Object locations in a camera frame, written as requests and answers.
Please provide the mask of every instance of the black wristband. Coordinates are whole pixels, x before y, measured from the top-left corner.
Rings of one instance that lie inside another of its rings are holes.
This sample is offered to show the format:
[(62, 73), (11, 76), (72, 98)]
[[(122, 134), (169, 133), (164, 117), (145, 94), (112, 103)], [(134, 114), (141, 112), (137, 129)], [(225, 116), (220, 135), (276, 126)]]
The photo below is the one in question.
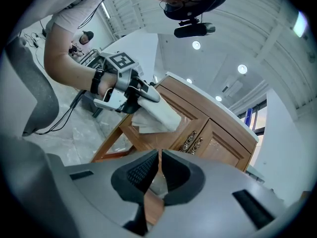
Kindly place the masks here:
[(105, 71), (102, 69), (97, 69), (93, 81), (91, 83), (90, 92), (98, 94), (98, 86), (100, 84), (100, 79), (104, 75)]

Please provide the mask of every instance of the white ceiling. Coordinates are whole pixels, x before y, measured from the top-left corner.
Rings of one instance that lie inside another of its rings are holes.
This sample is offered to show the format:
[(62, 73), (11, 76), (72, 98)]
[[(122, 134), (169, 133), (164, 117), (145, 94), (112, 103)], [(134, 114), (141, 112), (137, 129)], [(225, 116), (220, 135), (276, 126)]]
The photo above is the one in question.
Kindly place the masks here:
[[(290, 29), (296, 21), (297, 10), (288, 0), (227, 0), (212, 12), (204, 13), (204, 22), (212, 22), (216, 32), (200, 38), (202, 49), (195, 55), (187, 43), (191, 39), (167, 36), (173, 34), (178, 22), (164, 16), (158, 1), (106, 0), (105, 4), (111, 15), (109, 26), (116, 36), (120, 38), (143, 27), (148, 32), (163, 34), (160, 38), (169, 42), (162, 42), (162, 66), (178, 71), (183, 77), (189, 77), (189, 66), (199, 66), (195, 69), (199, 72), (191, 77), (211, 95), (219, 91), (220, 82), (226, 76), (237, 73), (238, 63), (249, 64), (248, 74), (241, 78), (244, 80), (241, 93), (227, 100), (227, 106), (256, 84), (259, 85), (252, 95), (262, 94), (265, 87), (256, 72), (276, 91), (293, 119), (302, 113), (302, 107), (316, 101), (316, 62), (308, 61), (308, 53), (316, 55), (316, 44), (310, 32), (306, 41)], [(171, 51), (179, 47), (182, 52), (175, 57)], [(175, 66), (174, 60), (182, 61), (182, 66)]]
[[(201, 43), (200, 50), (193, 49), (192, 42), (195, 40)], [(254, 70), (256, 65), (239, 55), (220, 49), (212, 36), (177, 39), (173, 35), (159, 35), (159, 45), (162, 62), (160, 65), (156, 64), (156, 71), (163, 69), (182, 78), (190, 78), (194, 85), (211, 96), (221, 96), (222, 103), (228, 108), (263, 81)], [(247, 74), (238, 72), (240, 64), (247, 66)], [(243, 84), (232, 97), (225, 97), (222, 93), (228, 76)]]

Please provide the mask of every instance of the hand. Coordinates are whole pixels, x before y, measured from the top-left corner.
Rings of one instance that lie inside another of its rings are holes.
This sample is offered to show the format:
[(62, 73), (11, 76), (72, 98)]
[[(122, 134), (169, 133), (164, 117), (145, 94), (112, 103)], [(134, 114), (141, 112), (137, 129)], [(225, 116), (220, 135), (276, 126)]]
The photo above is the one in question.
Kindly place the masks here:
[(106, 91), (109, 88), (113, 88), (117, 82), (117, 75), (105, 73), (100, 80), (100, 84), (98, 86), (98, 94), (102, 97), (105, 96)]

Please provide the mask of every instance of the wooden cabinet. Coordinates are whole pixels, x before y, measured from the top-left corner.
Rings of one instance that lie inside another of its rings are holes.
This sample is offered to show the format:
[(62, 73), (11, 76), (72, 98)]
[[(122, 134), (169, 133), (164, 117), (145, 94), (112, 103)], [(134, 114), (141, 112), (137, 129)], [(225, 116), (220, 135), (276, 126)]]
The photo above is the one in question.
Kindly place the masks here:
[[(180, 80), (167, 76), (157, 91), (181, 116), (175, 132), (140, 134), (132, 126), (132, 115), (126, 116), (112, 131), (97, 151), (92, 162), (121, 158), (134, 151), (171, 149), (179, 151), (186, 142), (184, 154), (195, 153), (200, 158), (218, 160), (244, 171), (257, 144), (252, 132), (226, 108), (212, 101), (206, 93), (190, 87)], [(107, 154), (121, 134), (132, 143), (129, 151)]]
[(159, 86), (157, 91), (170, 104), (170, 106), (181, 116), (182, 120), (175, 132), (140, 134), (138, 127), (132, 126), (132, 116), (119, 126), (134, 147), (139, 151), (150, 149), (172, 149), (179, 150), (188, 137), (195, 131), (189, 146), (195, 141), (202, 131), (209, 117), (186, 102), (176, 94)]
[(207, 122), (187, 153), (203, 159), (217, 160), (242, 171), (251, 158), (251, 154), (237, 140), (212, 120)]

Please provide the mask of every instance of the white wall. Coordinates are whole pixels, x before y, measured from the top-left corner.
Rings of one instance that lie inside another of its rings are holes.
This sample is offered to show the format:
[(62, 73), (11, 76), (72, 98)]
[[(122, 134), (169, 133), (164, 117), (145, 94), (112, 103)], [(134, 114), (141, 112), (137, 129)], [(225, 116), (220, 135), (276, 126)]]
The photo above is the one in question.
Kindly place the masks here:
[(140, 29), (111, 44), (104, 52), (126, 52), (132, 59), (140, 63), (144, 72), (142, 79), (152, 82), (157, 47), (158, 35)]
[(265, 134), (254, 167), (264, 176), (264, 185), (273, 188), (286, 206), (315, 184), (316, 135), (316, 114), (293, 122), (278, 95), (268, 91)]
[(79, 29), (77, 33), (82, 31), (92, 31), (94, 33), (94, 38), (91, 40), (91, 47), (99, 51), (103, 50), (113, 41), (111, 34), (107, 30), (98, 12), (96, 12), (92, 20), (83, 28)]

